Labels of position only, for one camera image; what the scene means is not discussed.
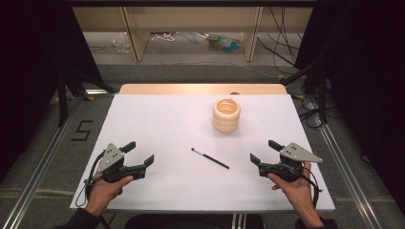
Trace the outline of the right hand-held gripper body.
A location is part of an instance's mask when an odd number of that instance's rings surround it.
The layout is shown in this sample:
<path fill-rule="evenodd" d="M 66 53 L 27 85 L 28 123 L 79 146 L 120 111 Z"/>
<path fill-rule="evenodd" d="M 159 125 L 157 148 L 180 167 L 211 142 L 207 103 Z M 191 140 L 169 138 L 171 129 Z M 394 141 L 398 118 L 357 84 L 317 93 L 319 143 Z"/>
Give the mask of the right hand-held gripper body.
<path fill-rule="evenodd" d="M 280 154 L 278 164 L 261 163 L 258 165 L 259 176 L 266 177 L 269 173 L 277 175 L 286 182 L 296 181 L 303 173 L 304 162 L 321 163 L 323 159 L 300 145 L 291 142 Z"/>

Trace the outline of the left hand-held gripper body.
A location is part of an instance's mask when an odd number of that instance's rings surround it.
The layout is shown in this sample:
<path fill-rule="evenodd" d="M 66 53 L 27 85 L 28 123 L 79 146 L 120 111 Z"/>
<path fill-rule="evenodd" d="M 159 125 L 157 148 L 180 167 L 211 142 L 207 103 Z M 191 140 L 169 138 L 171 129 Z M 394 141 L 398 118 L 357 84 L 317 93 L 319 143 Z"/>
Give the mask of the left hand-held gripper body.
<path fill-rule="evenodd" d="M 109 183 L 115 183 L 128 176 L 133 180 L 145 178 L 147 167 L 143 163 L 131 167 L 124 166 L 124 155 L 116 145 L 109 143 L 96 158 L 100 162 L 96 171 L 92 171 L 92 181 L 103 179 Z"/>

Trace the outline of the thin black brush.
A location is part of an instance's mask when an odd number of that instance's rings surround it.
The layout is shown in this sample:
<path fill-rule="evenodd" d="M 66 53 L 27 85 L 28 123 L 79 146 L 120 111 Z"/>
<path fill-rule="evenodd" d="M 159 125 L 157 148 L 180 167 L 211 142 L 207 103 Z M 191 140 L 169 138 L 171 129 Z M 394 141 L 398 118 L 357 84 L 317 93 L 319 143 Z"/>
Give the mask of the thin black brush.
<path fill-rule="evenodd" d="M 230 169 L 230 167 L 229 167 L 228 165 L 226 165 L 226 164 L 220 162 L 220 161 L 217 160 L 216 158 L 214 158 L 214 157 L 212 157 L 212 156 L 209 156 L 209 155 L 207 155 L 207 154 L 205 154 L 205 153 L 203 153 L 203 152 L 201 152 L 201 151 L 199 151 L 199 150 L 197 150 L 197 149 L 195 149 L 195 148 L 191 148 L 191 151 L 193 151 L 193 152 L 195 152 L 195 153 L 197 153 L 197 154 L 199 154 L 199 155 L 201 155 L 201 156 L 204 156 L 205 158 L 207 158 L 207 159 L 209 159 L 209 160 L 215 162 L 216 164 L 218 164 L 218 165 L 224 167 L 225 169 Z"/>

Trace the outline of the cream ribbed holder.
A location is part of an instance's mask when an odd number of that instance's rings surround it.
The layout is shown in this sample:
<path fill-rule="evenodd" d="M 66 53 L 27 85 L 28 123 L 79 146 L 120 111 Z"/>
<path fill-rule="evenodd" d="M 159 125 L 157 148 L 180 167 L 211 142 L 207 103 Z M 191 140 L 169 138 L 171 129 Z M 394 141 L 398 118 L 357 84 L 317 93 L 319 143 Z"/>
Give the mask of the cream ribbed holder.
<path fill-rule="evenodd" d="M 213 106 L 213 127 L 222 133 L 231 133 L 239 125 L 240 105 L 231 98 L 220 99 Z"/>

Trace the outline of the person's right hand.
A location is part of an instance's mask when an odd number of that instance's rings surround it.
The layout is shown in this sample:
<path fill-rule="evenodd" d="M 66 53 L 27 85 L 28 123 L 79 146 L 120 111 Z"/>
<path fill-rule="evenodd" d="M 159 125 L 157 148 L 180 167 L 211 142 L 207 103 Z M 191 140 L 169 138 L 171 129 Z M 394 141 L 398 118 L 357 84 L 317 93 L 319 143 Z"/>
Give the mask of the person's right hand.
<path fill-rule="evenodd" d="M 273 190 L 281 189 L 283 191 L 299 217 L 316 213 L 312 204 L 309 182 L 304 178 L 300 177 L 296 181 L 288 183 L 272 173 L 269 173 L 267 177 L 274 183 Z"/>

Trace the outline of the person's left hand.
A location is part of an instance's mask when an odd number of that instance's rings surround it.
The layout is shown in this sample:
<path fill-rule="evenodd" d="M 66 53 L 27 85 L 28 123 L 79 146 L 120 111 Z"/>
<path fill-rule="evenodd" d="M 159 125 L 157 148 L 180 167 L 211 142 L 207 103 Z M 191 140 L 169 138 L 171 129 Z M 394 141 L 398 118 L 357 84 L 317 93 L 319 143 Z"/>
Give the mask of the person's left hand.
<path fill-rule="evenodd" d="M 129 184 L 133 178 L 124 177 L 115 183 L 103 179 L 97 181 L 88 197 L 85 210 L 94 217 L 100 217 L 107 209 L 109 203 L 118 195 L 121 188 Z"/>

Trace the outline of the white board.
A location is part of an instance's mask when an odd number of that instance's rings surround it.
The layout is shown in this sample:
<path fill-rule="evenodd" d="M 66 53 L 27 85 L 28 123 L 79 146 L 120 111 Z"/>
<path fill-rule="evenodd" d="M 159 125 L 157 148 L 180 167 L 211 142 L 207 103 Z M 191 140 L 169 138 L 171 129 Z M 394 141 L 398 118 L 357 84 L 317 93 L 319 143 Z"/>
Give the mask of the white board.
<path fill-rule="evenodd" d="M 268 147 L 309 142 L 291 97 L 287 94 L 237 95 L 241 106 L 238 128 L 220 133 L 212 125 L 217 94 L 147 95 L 114 97 L 92 155 L 109 143 L 118 147 L 135 141 L 126 154 L 127 166 L 154 155 L 145 178 L 126 187 L 109 207 L 137 213 L 264 213 L 288 211 L 284 194 L 272 190 L 251 163 L 253 154 L 264 163 L 276 163 L 278 152 Z M 195 148 L 230 169 L 193 151 Z"/>

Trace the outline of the black metal stand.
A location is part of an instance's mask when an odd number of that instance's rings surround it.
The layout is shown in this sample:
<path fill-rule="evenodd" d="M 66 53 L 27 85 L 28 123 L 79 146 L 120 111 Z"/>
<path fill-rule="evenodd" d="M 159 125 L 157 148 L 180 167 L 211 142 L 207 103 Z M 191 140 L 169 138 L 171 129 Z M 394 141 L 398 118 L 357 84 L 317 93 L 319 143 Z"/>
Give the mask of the black metal stand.
<path fill-rule="evenodd" d="M 91 76 L 83 71 L 70 67 L 62 69 L 56 79 L 59 105 L 59 127 L 61 127 L 68 118 L 67 89 L 70 90 L 73 96 L 84 96 L 86 90 L 82 83 L 89 82 L 107 93 L 117 93 L 117 89 L 107 85 L 101 77 L 96 78 L 95 76 Z"/>
<path fill-rule="evenodd" d="M 291 75 L 287 79 L 282 79 L 280 83 L 283 86 L 287 86 L 302 76 L 306 76 L 306 80 L 302 86 L 302 90 L 305 94 L 312 94 L 315 90 L 318 91 L 318 108 L 317 113 L 320 115 L 320 120 L 323 124 L 327 124 L 326 116 L 326 77 L 321 64 L 317 61 L 313 61 L 305 68 Z"/>

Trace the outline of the person's black striped clothing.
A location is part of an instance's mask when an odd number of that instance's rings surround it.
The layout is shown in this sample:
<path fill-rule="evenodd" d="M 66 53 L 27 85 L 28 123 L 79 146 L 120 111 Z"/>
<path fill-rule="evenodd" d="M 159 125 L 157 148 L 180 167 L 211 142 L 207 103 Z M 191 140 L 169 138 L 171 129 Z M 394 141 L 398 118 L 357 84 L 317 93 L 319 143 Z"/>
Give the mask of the person's black striped clothing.
<path fill-rule="evenodd" d="M 236 214 L 141 214 L 129 219 L 124 229 L 265 229 L 258 214 L 242 219 Z"/>

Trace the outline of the clear plastic bag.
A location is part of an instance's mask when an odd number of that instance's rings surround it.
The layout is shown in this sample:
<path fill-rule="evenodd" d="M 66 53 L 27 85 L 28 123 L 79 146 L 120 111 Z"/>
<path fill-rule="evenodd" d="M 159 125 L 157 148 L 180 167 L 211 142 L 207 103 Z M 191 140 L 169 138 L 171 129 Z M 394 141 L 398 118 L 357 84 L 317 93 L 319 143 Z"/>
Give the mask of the clear plastic bag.
<path fill-rule="evenodd" d="M 121 32 L 116 38 L 113 39 L 112 44 L 113 47 L 117 49 L 118 53 L 128 54 L 132 52 L 126 32 Z"/>

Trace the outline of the black curtain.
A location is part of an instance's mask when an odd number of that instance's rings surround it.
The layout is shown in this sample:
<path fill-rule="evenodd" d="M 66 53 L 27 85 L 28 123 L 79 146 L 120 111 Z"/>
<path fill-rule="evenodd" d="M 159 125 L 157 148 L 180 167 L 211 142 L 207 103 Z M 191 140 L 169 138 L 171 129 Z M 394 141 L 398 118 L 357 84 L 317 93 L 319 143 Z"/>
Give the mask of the black curtain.
<path fill-rule="evenodd" d="M 323 58 L 339 112 L 405 214 L 405 0 L 317 0 L 296 67 Z"/>
<path fill-rule="evenodd" d="M 64 0 L 0 0 L 0 182 L 28 147 L 59 86 L 101 75 Z"/>

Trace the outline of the colourful plastic toys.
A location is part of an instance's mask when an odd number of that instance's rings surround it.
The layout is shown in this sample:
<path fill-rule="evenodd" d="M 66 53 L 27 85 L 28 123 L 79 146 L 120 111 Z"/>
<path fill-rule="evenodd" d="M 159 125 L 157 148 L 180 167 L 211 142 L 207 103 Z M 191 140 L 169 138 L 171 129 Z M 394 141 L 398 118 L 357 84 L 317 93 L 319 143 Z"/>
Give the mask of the colourful plastic toys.
<path fill-rule="evenodd" d="M 245 48 L 239 40 L 227 36 L 209 34 L 206 38 L 206 41 L 208 42 L 208 47 L 210 49 L 221 51 L 224 53 L 245 51 Z"/>

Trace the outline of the beige wooden shelf unit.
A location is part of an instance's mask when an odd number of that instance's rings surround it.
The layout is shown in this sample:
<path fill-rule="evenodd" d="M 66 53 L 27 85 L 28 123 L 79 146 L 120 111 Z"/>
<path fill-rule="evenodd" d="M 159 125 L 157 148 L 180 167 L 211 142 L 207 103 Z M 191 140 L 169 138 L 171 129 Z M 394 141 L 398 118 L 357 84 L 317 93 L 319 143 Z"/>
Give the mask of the beige wooden shelf unit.
<path fill-rule="evenodd" d="M 257 34 L 303 33 L 312 8 L 294 7 L 74 7 L 83 31 L 125 32 L 135 61 L 139 62 L 152 32 L 238 32 L 245 60 L 253 60 Z"/>

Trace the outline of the aluminium rail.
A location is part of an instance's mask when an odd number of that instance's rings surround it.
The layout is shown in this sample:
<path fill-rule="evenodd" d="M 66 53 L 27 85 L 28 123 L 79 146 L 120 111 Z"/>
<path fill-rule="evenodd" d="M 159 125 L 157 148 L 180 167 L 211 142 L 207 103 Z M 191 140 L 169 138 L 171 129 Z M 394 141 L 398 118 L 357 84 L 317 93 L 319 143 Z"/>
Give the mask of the aluminium rail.
<path fill-rule="evenodd" d="M 68 100 L 66 119 L 58 124 L 56 107 L 40 125 L 28 150 L 11 167 L 0 183 L 0 229 L 17 229 L 26 215 L 36 190 L 43 181 L 72 123 L 80 98 Z"/>
<path fill-rule="evenodd" d="M 358 212 L 366 224 L 368 229 L 382 229 L 382 224 L 380 223 L 375 210 L 373 209 L 371 203 L 366 197 L 363 189 L 355 177 L 348 161 L 346 160 L 340 146 L 338 145 L 334 135 L 328 124 L 322 124 L 319 128 L 328 148 L 330 154 L 345 181 L 345 184 L 352 196 L 353 202 L 355 203 Z"/>

